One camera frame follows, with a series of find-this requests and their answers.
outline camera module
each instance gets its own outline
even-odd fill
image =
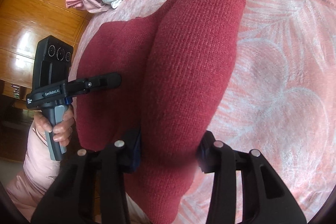
[[[67,52],[67,54],[65,55],[65,60],[66,60],[67,62],[69,62],[70,59],[71,59],[71,53],[70,53],[70,52]]]
[[[64,50],[62,48],[59,48],[57,50],[57,59],[60,61],[64,59]]]
[[[51,45],[51,46],[49,47],[49,49],[48,49],[48,54],[49,54],[49,56],[50,56],[50,57],[53,57],[53,56],[55,55],[55,51],[56,51],[55,46],[54,46],[54,45]]]

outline bed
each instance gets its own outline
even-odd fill
[[[147,16],[164,2],[124,0],[97,14],[82,36],[70,80],[100,25]],[[335,75],[336,0],[247,0],[236,66],[209,125],[235,150],[261,150],[311,223],[323,223],[314,216],[336,196]],[[174,224],[206,222],[212,183],[213,176],[196,173]],[[237,222],[241,196],[240,190]]]

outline metal screw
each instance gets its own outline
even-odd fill
[[[222,141],[214,141],[213,145],[217,148],[222,148],[224,146],[224,143]]]
[[[115,143],[114,143],[114,146],[115,147],[123,147],[125,145],[125,142],[123,140],[117,140]]]
[[[79,149],[77,151],[77,155],[78,156],[85,156],[86,155],[86,150],[85,149]]]
[[[261,155],[260,151],[258,149],[253,149],[251,151],[251,154],[255,157],[259,157]]]

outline red knit sweater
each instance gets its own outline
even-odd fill
[[[101,150],[141,126],[142,161],[126,192],[169,224],[194,176],[196,149],[228,85],[245,0],[167,0],[155,13],[103,24],[77,77],[122,75],[116,90],[77,99],[81,145]]]

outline hand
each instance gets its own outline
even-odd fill
[[[74,108],[69,105],[69,108],[63,114],[63,121],[52,128],[50,122],[43,116],[42,112],[35,112],[34,121],[36,130],[45,138],[44,131],[54,132],[54,141],[59,142],[61,146],[67,146],[70,143],[72,126],[75,123]]]

